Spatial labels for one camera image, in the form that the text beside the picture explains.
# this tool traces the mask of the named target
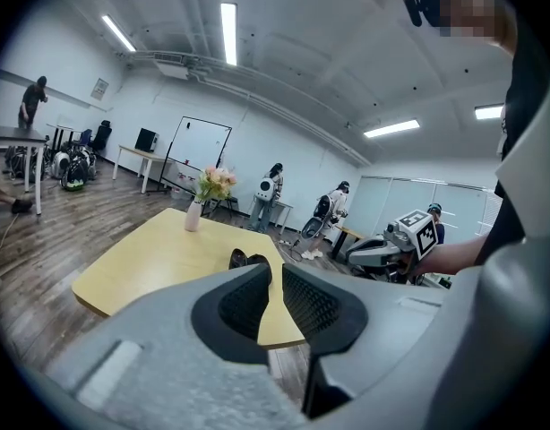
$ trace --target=desk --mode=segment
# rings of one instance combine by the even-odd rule
[[[337,243],[335,244],[334,247],[332,247],[332,251],[329,253],[329,256],[333,259],[333,260],[336,260],[337,259],[337,255],[339,255],[339,252],[340,252],[340,248],[343,246],[343,244],[345,243],[345,239],[347,238],[348,235],[351,235],[355,238],[355,242],[357,240],[360,240],[360,239],[364,239],[365,236],[363,236],[362,234],[359,234],[357,233],[356,231],[353,231],[352,229],[349,229],[349,228],[345,228],[344,226],[339,226],[337,227],[340,229],[340,236],[339,236],[339,239],[337,240]]]
[[[119,147],[120,147],[120,151],[117,153],[116,164],[114,164],[114,172],[112,173],[112,180],[116,180],[117,165],[120,162],[120,156],[122,156],[122,150],[141,156],[142,164],[140,165],[140,170],[138,170],[138,178],[140,178],[140,176],[143,176],[142,194],[145,194],[146,185],[148,184],[148,178],[150,178],[151,163],[153,161],[164,162],[166,158],[164,158],[163,156],[158,156],[157,154],[148,153],[147,151],[136,150],[135,148],[125,147],[123,145],[119,145]]]
[[[62,137],[64,136],[64,131],[70,132],[70,137],[68,137],[68,141],[72,141],[72,137],[74,133],[79,133],[80,131],[76,131],[75,129],[72,129],[72,127],[68,127],[66,125],[47,125],[49,127],[53,127],[55,129],[54,131],[54,139],[52,140],[52,147],[50,149],[52,150],[52,154],[56,154],[60,151],[60,145],[62,145]]]
[[[264,255],[273,281],[258,342],[266,348],[300,344],[304,338],[283,303],[283,260],[264,234],[200,219],[184,230],[185,212],[166,209],[124,237],[72,284],[78,300],[94,312],[112,315],[134,299],[160,288],[226,271],[234,248]]]
[[[20,129],[19,127],[7,127],[0,125],[0,145],[26,147],[26,166],[24,167],[24,192],[29,191],[30,178],[30,153],[32,147],[37,148],[36,173],[34,185],[36,186],[36,214],[40,215],[40,173],[42,171],[42,155],[44,154],[44,143],[46,140],[42,135],[32,129]]]
[[[251,212],[253,211],[254,204],[255,204],[255,196],[254,196],[253,200],[251,201],[251,205],[249,206],[249,210],[247,211],[248,215],[251,215]],[[289,204],[285,204],[284,202],[281,202],[281,201],[275,201],[275,205],[276,206],[278,205],[279,207],[282,207],[283,211],[285,211],[285,209],[287,209],[287,214],[285,215],[285,219],[283,220],[283,223],[281,223],[281,231],[279,232],[279,235],[281,235],[281,234],[283,234],[283,231],[285,231],[285,225],[287,224],[287,220],[289,218],[289,213],[291,213],[291,211],[293,210],[293,206],[289,205]],[[279,223],[279,217],[282,215],[283,211],[279,214],[277,219],[274,221],[275,228],[279,225],[278,224]]]

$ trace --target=person wearing headset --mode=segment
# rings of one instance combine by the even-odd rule
[[[283,189],[283,165],[278,162],[271,168],[264,178],[270,178],[274,183],[273,197],[269,201],[255,198],[254,211],[249,219],[249,226],[247,229],[250,231],[260,232],[265,234],[267,227],[269,226],[269,220],[271,219],[271,212],[275,202],[281,197],[281,190]],[[261,221],[259,221],[259,215],[263,211]]]
[[[511,85],[506,93],[505,139],[501,153],[506,158],[538,111],[550,84],[550,63],[530,27],[506,0],[403,0],[411,21],[426,21],[443,36],[478,37],[499,47],[512,58]],[[495,193],[503,198],[492,230],[463,244],[438,245],[413,270],[413,274],[456,274],[482,265],[497,249],[522,240],[525,233],[508,194],[498,183]]]
[[[436,228],[436,237],[438,237],[438,244],[444,244],[444,225],[440,221],[440,217],[443,214],[443,208],[439,203],[433,202],[428,206],[427,213],[430,213],[434,219],[434,227]]]
[[[329,194],[329,198],[331,199],[331,215],[329,215],[329,218],[325,221],[321,232],[314,238],[309,248],[301,254],[301,256],[306,260],[314,260],[315,258],[322,257],[322,252],[319,250],[319,245],[323,239],[329,235],[333,226],[339,222],[339,218],[347,216],[345,203],[347,202],[349,187],[350,185],[348,182],[340,182],[337,189]]]

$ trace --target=pink vase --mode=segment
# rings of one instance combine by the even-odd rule
[[[200,226],[201,215],[202,203],[200,201],[193,201],[185,214],[184,229],[191,232],[197,231],[197,228]]]

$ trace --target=wall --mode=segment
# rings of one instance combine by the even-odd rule
[[[430,178],[459,185],[494,188],[495,170],[500,160],[476,159],[409,159],[379,161],[369,168],[361,168],[363,176],[393,176],[400,178]]]
[[[39,104],[34,128],[51,134],[46,123],[60,122],[95,131],[121,86],[123,70],[123,62],[67,2],[41,0],[0,57],[0,125],[17,125],[22,94],[45,75],[49,99]],[[90,96],[98,78],[109,84],[102,100]]]
[[[233,194],[239,209],[247,212],[256,185],[273,164],[281,162],[285,183],[281,200],[293,205],[288,225],[300,229],[313,213],[316,199],[340,181],[357,188],[357,168],[287,121],[260,107],[197,82],[168,78],[155,68],[130,72],[107,115],[113,132],[106,157],[116,160],[118,144],[134,146],[142,127],[159,134],[156,152],[165,155],[182,116],[233,127],[224,152],[223,166],[235,170]],[[120,165],[137,170],[141,161],[122,154]],[[154,166],[151,177],[157,178]]]

